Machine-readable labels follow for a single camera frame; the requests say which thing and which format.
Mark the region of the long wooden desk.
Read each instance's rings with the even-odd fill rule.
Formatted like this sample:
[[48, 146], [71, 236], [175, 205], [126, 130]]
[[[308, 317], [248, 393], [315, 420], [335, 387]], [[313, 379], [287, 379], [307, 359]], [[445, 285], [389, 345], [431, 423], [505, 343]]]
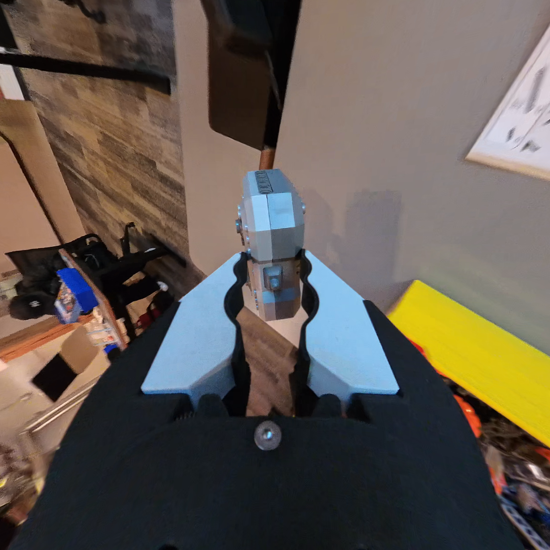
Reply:
[[[99, 303], [99, 310], [103, 318], [106, 320], [106, 325], [114, 332], [114, 343], [120, 348], [121, 351], [127, 349], [128, 342], [135, 337], [133, 326], [130, 326], [127, 336], [125, 336], [117, 321], [117, 317], [111, 303], [108, 301], [104, 293], [100, 291], [100, 288], [95, 284], [95, 280], [92, 279], [88, 272], [81, 267], [81, 265], [76, 261], [76, 258], [72, 254], [69, 254], [65, 249], [59, 249], [59, 255], [63, 258], [68, 267], [78, 270], [83, 279], [93, 290], [93, 293]], [[81, 316], [75, 323], [68, 325], [63, 325], [55, 319], [44, 320], [28, 328], [24, 328], [21, 331], [17, 331], [3, 337], [1, 338], [1, 360], [4, 362], [9, 362], [17, 359], [24, 354], [37, 349], [38, 347], [75, 331], [79, 327], [85, 326], [92, 320], [93, 315], [91, 314]]]

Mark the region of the white instruction booklet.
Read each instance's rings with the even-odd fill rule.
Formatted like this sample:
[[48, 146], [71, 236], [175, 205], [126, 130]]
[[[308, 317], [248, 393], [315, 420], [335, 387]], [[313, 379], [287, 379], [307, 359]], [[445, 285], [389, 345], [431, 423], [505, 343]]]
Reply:
[[549, 28], [465, 160], [549, 181]]

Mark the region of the pile of building bricks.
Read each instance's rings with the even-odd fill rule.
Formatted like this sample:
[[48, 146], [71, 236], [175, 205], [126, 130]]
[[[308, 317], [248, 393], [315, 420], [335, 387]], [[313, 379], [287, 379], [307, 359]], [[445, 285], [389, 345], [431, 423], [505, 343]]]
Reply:
[[549, 446], [443, 374], [426, 347], [409, 341], [431, 363], [462, 410], [523, 548], [549, 549]]

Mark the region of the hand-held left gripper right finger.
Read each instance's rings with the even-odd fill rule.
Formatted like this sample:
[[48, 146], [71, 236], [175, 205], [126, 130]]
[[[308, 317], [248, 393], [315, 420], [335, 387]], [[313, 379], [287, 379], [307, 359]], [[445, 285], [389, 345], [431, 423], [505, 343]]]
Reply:
[[400, 388], [366, 301], [321, 260], [301, 251], [295, 416], [312, 416], [325, 395], [348, 409], [359, 395], [398, 396]]

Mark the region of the grey remote controller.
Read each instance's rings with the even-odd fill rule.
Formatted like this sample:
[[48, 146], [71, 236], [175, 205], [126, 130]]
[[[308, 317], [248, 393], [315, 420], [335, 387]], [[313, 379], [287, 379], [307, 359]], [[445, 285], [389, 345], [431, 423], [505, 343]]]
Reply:
[[293, 318], [301, 303], [305, 205], [279, 169], [247, 172], [235, 222], [247, 255], [248, 285], [259, 317]]

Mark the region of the yellow plastic bin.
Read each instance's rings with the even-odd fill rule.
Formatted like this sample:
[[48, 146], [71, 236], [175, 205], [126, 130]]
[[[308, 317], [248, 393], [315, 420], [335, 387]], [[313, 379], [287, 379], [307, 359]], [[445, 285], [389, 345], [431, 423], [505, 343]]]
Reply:
[[549, 356], [415, 280], [389, 320], [432, 366], [549, 447]]

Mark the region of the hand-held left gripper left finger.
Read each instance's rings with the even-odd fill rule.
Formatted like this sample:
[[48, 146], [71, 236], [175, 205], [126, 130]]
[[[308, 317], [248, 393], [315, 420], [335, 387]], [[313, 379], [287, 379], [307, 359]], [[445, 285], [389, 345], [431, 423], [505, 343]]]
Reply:
[[179, 300], [143, 394], [184, 394], [195, 410], [205, 395], [216, 395], [230, 416], [246, 415], [250, 367], [237, 316], [247, 267], [246, 254], [237, 253]]

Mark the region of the blue storage bin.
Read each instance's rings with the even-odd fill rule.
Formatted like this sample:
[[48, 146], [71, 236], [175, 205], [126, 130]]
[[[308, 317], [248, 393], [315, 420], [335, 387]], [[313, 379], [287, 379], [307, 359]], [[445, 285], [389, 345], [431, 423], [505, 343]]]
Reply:
[[54, 302], [54, 310], [61, 324], [73, 324], [98, 306], [99, 303], [92, 288], [78, 270], [67, 267], [58, 270], [57, 277], [60, 286]]

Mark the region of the grey desk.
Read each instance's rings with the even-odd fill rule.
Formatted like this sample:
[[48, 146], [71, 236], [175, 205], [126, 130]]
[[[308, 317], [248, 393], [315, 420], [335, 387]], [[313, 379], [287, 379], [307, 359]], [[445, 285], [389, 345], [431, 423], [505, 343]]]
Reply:
[[465, 156], [549, 1], [303, 1], [274, 165], [305, 246], [389, 312], [421, 280], [549, 354], [549, 182]]

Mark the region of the black cap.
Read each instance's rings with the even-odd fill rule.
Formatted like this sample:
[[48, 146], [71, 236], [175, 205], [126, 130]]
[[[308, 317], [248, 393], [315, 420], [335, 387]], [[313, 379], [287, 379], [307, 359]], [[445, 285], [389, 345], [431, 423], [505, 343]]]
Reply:
[[9, 315], [21, 321], [56, 316], [55, 298], [45, 292], [29, 292], [13, 297], [8, 306]]

